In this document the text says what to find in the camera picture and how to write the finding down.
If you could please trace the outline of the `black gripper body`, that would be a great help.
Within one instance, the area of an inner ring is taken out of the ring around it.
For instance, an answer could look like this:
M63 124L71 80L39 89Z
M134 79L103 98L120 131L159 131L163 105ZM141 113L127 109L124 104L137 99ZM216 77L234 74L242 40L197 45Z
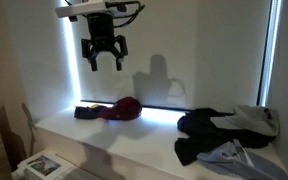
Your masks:
M91 13L86 16L91 39L82 39L82 57L95 59L97 53L111 52L116 58L128 54L126 38L114 35L113 18L106 13Z

